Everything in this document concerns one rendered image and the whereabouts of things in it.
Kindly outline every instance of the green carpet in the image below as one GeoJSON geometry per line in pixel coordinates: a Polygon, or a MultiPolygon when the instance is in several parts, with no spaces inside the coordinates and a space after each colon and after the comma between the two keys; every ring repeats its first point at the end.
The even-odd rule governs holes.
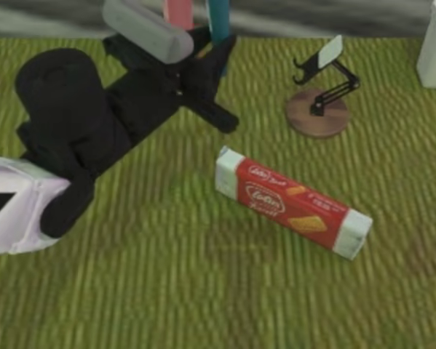
{"type": "MultiPolygon", "coordinates": [[[[181,111],[100,179],[59,244],[0,257],[0,349],[436,349],[436,91],[415,74],[420,42],[346,39],[362,86],[348,129],[321,141],[283,110],[301,89],[292,58],[323,43],[241,39],[218,96],[238,131],[181,111]],[[369,214],[357,259],[216,193],[223,145],[369,214]]],[[[83,49],[106,84],[122,74],[98,41],[0,39],[0,156],[22,151],[17,70],[54,47],[83,49]]]]}

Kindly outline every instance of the black bracket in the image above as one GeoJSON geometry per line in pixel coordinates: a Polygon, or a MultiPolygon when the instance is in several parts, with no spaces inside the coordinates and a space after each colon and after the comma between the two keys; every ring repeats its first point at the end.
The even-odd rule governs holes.
{"type": "Polygon", "coordinates": [[[295,76],[293,76],[292,79],[297,85],[304,85],[330,65],[336,68],[347,78],[347,81],[343,82],[342,84],[339,84],[315,97],[313,104],[310,106],[310,112],[314,116],[324,116],[326,105],[338,100],[339,98],[349,94],[352,91],[355,91],[360,87],[360,78],[353,74],[345,65],[339,62],[339,60],[333,60],[331,63],[318,68],[318,55],[319,52],[315,53],[303,64],[298,64],[297,60],[294,59],[294,66],[301,69],[304,72],[304,76],[302,79],[297,79],[295,76]]]}

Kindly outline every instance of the lawn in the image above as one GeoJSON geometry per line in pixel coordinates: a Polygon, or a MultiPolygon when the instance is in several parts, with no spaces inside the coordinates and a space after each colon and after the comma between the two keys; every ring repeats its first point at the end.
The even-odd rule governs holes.
{"type": "MultiPolygon", "coordinates": [[[[292,58],[322,39],[240,39],[218,99],[221,135],[182,110],[103,175],[54,247],[0,257],[0,349],[436,349],[436,91],[415,74],[420,41],[345,39],[362,79],[341,135],[287,128],[292,58]],[[223,145],[374,219],[349,262],[216,193],[223,145]]],[[[19,156],[19,67],[55,47],[122,74],[99,41],[0,39],[0,156],[19,156]]],[[[309,85],[341,82],[328,69],[309,85]]]]}

